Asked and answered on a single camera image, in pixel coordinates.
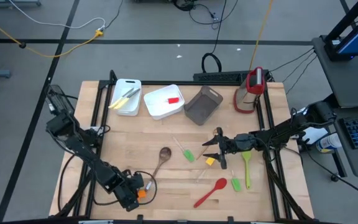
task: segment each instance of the white bottle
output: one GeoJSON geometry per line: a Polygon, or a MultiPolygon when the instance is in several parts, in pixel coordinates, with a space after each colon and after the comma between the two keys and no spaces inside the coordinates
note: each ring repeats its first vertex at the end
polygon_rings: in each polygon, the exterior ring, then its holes
{"type": "Polygon", "coordinates": [[[339,147],[342,147],[342,144],[337,133],[326,136],[316,143],[317,150],[322,153],[334,152],[334,149],[339,147]]]}

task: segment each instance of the white container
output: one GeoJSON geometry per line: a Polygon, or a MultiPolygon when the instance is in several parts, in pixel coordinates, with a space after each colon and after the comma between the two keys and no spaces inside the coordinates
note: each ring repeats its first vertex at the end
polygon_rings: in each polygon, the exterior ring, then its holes
{"type": "Polygon", "coordinates": [[[322,153],[332,152],[339,147],[342,147],[342,144],[337,133],[326,136],[316,143],[317,150],[322,153]]]}
{"type": "Polygon", "coordinates": [[[135,95],[129,98],[128,102],[122,106],[122,108],[115,110],[116,114],[122,116],[136,116],[139,112],[140,96],[142,96],[142,83],[139,80],[131,80],[126,78],[120,78],[116,82],[114,93],[112,94],[111,103],[114,103],[120,97],[122,97],[131,88],[134,90],[140,88],[135,95]]]}
{"type": "Polygon", "coordinates": [[[177,85],[169,85],[144,95],[146,107],[154,120],[160,120],[182,110],[185,99],[177,85]],[[178,103],[168,103],[169,98],[179,98],[178,103]]]}

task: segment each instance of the wooden table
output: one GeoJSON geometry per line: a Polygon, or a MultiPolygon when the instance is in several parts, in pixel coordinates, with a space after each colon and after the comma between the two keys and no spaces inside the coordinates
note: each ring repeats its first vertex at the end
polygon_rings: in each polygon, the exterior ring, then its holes
{"type": "MultiPolygon", "coordinates": [[[[75,111],[75,117],[82,128],[90,126],[97,86],[98,82],[82,83],[75,111]]],[[[144,85],[142,94],[161,87],[144,85]]],[[[186,102],[189,102],[200,90],[200,86],[179,86],[179,88],[186,102]]],[[[205,158],[201,157],[193,163],[188,162],[172,140],[172,136],[175,136],[183,147],[191,149],[197,156],[203,150],[202,143],[212,139],[216,127],[222,127],[224,135],[229,138],[239,133],[259,130],[256,113],[242,114],[234,110],[232,97],[237,87],[212,86],[212,88],[224,99],[212,117],[202,126],[193,123],[183,111],[155,121],[150,117],[143,100],[140,103],[139,114],[135,117],[118,116],[113,110],[109,110],[107,124],[110,125],[111,131],[106,133],[104,138],[102,160],[117,166],[120,170],[130,169],[133,172],[143,170],[152,173],[157,166],[158,152],[162,147],[170,147],[172,157],[161,167],[156,176],[158,194],[152,203],[140,206],[131,212],[126,212],[118,203],[103,207],[93,205],[91,218],[133,220],[138,214],[143,214],[145,220],[208,221],[227,220],[228,216],[233,216],[235,221],[274,220],[262,152],[252,150],[250,160],[252,187],[247,190],[244,161],[240,153],[227,156],[227,170],[222,170],[219,163],[215,162],[196,183],[197,178],[208,166],[205,158]],[[233,190],[230,183],[231,170],[240,178],[242,192],[233,190]],[[215,181],[221,177],[229,181],[226,188],[215,192],[200,207],[194,209],[194,203],[209,192],[215,181]]],[[[290,117],[283,84],[268,83],[268,92],[275,124],[281,123],[290,117]]],[[[261,100],[265,125],[268,127],[263,97],[261,100]]],[[[297,151],[295,141],[290,141],[288,147],[297,151]]],[[[206,152],[218,152],[218,146],[210,146],[206,152]]],[[[313,211],[299,155],[285,150],[281,151],[281,155],[288,191],[306,214],[312,217],[313,211]]],[[[62,167],[69,157],[70,155],[66,153],[62,167]]],[[[70,162],[63,180],[62,204],[66,203],[76,190],[81,166],[82,161],[79,158],[74,158],[70,162]]],[[[57,190],[58,186],[50,209],[51,215],[57,213],[57,190]]],[[[81,213],[85,210],[87,194],[88,190],[85,190],[81,213]]],[[[115,200],[114,194],[108,195],[98,184],[95,198],[98,202],[115,200]]],[[[277,199],[281,217],[285,217],[282,196],[278,189],[277,199]]]]}

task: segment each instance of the red spatula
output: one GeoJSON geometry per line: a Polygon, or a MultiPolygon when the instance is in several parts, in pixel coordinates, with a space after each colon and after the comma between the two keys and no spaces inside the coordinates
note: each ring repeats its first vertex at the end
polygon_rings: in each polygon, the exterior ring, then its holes
{"type": "Polygon", "coordinates": [[[199,199],[195,204],[194,208],[199,207],[215,190],[221,190],[223,189],[227,184],[227,180],[225,178],[220,178],[216,181],[214,189],[210,191],[208,194],[206,194],[204,197],[199,199]]]}

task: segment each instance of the green brush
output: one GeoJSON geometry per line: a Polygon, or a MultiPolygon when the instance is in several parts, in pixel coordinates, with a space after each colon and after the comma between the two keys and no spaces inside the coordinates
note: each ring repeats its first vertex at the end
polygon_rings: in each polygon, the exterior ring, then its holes
{"type": "Polygon", "coordinates": [[[242,152],[241,153],[242,158],[244,159],[244,161],[246,162],[246,186],[247,189],[251,188],[251,178],[249,176],[249,160],[251,159],[251,151],[246,151],[246,152],[242,152]]]}
{"type": "Polygon", "coordinates": [[[240,180],[238,178],[236,178],[236,176],[234,176],[234,171],[231,170],[231,184],[233,185],[234,191],[235,192],[240,192],[241,191],[241,184],[240,184],[240,180]]]}
{"type": "Polygon", "coordinates": [[[175,140],[176,144],[179,146],[179,148],[183,152],[183,155],[186,157],[186,159],[190,162],[193,162],[195,160],[193,153],[191,153],[191,151],[189,149],[184,149],[175,137],[172,137],[172,138],[173,138],[173,140],[175,140]]]}

